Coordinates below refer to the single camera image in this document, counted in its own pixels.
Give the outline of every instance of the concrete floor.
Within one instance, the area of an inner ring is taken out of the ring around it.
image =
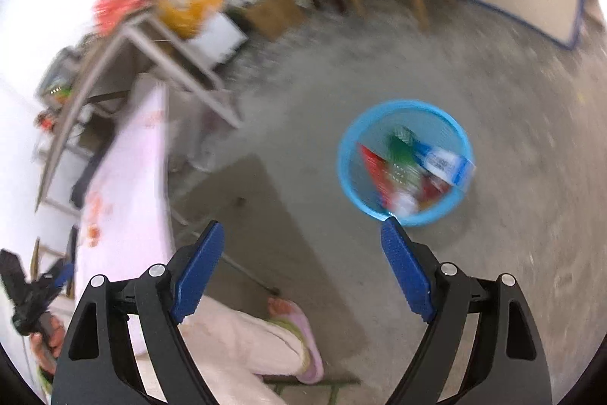
[[[394,98],[431,102],[466,129],[471,191],[434,225],[409,229],[468,275],[514,274],[546,351],[554,401],[607,331],[607,54],[585,28],[575,51],[470,2],[427,0],[430,34],[394,0],[368,18],[316,12],[275,43],[254,41],[226,71],[245,127],[178,206],[226,228],[226,251],[307,312],[327,374],[360,377],[339,403],[383,404],[426,325],[412,314],[379,244],[379,223],[344,196],[336,150],[348,124]],[[245,197],[236,206],[236,197]],[[262,290],[220,264],[208,294],[265,316]],[[444,396],[457,391],[467,325]],[[292,404],[326,391],[292,390]]]

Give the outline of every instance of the metal screw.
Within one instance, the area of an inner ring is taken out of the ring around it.
[[[452,277],[453,275],[455,275],[457,273],[457,267],[452,263],[443,263],[441,265],[441,271],[445,275]]]
[[[502,283],[508,287],[513,287],[517,283],[517,280],[509,273],[505,273],[502,275]]]
[[[164,272],[165,272],[164,265],[154,265],[148,270],[148,273],[150,274],[151,277],[159,277]]]
[[[93,278],[90,279],[90,284],[93,287],[101,287],[105,282],[105,278],[103,275],[95,275]]]

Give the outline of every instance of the brown box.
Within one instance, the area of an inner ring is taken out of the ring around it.
[[[256,30],[272,41],[305,19],[294,0],[259,0],[245,8],[244,13]]]

